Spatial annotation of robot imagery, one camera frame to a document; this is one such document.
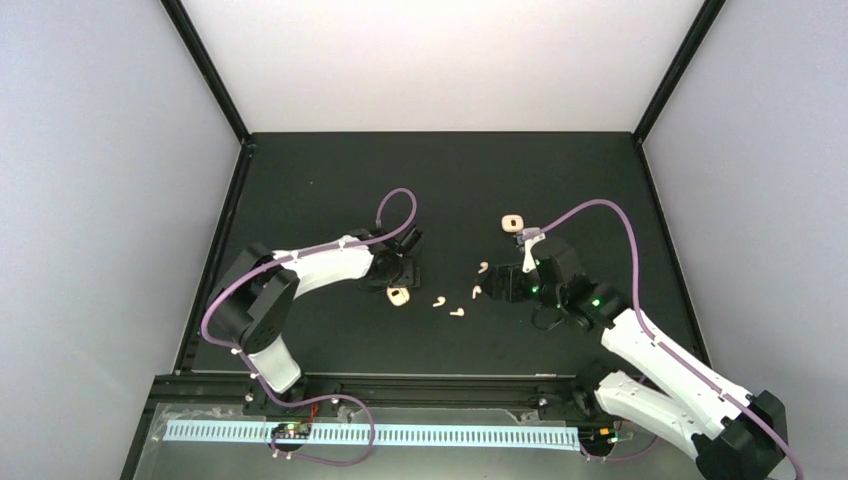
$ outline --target white led strip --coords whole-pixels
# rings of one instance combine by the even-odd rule
[[[164,441],[172,442],[271,442],[278,423],[169,420]],[[378,446],[543,448],[579,451],[577,429],[569,427],[494,427],[477,425],[376,426]],[[308,439],[279,439],[279,444],[366,445],[367,424],[315,423]]]

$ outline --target gray wall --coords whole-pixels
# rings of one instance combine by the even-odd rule
[[[237,143],[159,2],[0,12],[0,478],[116,478]]]
[[[786,403],[821,478],[848,470],[846,47],[845,2],[727,2],[646,144],[718,370]]]

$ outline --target black work surface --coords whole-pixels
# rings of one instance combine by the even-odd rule
[[[501,230],[503,215],[544,226],[596,197],[621,205],[633,222],[643,309],[703,356],[626,133],[266,133],[253,141],[219,275],[250,243],[271,249],[325,243],[372,227],[378,203],[395,187],[408,187],[418,198],[417,224],[425,232],[421,288],[401,308],[352,282],[299,298],[283,338],[304,372],[572,375],[604,358],[635,373],[601,347],[598,332],[568,325],[541,332],[530,325],[530,303],[471,299],[481,261],[522,258]],[[409,201],[396,197],[383,225],[398,225],[408,211]],[[577,249],[592,278],[629,296],[630,253],[615,213],[593,207],[553,234]],[[433,308],[438,296],[447,304]],[[465,316],[450,316],[458,307]],[[211,332],[221,335],[214,326]],[[193,369],[242,371],[244,365],[228,350],[201,342]]]

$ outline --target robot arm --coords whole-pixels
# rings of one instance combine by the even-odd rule
[[[589,279],[570,246],[536,232],[517,235],[524,261],[487,272],[480,282],[484,292],[512,302],[536,300],[539,308],[555,310],[586,331],[602,329],[601,345],[662,390],[607,369],[584,376],[582,389],[575,391],[580,396],[576,403],[594,405],[654,432],[692,457],[708,480],[766,478],[783,459],[783,451],[723,396],[740,400],[785,439],[786,414],[780,400],[768,391],[755,397],[717,374],[643,313],[651,335],[646,334],[627,300],[610,285]]]
[[[358,230],[339,240],[318,245],[324,251],[299,256],[298,251],[270,251],[251,245],[221,278],[210,297],[216,298],[257,265],[291,256],[280,266],[256,276],[235,291],[212,317],[212,321],[238,343],[259,374],[277,393],[288,390],[301,376],[300,366],[286,347],[281,333],[292,302],[301,295],[343,280],[362,280],[367,291],[418,285],[418,268],[408,255],[421,233],[413,225],[402,238],[370,246],[345,246],[371,239],[381,232]]]

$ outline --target white wall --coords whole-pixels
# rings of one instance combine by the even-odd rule
[[[185,0],[251,131],[632,131],[702,0]]]
[[[159,2],[0,11],[0,478],[117,478],[238,145]]]
[[[646,143],[715,364],[810,478],[848,471],[846,46],[845,2],[727,2]]]

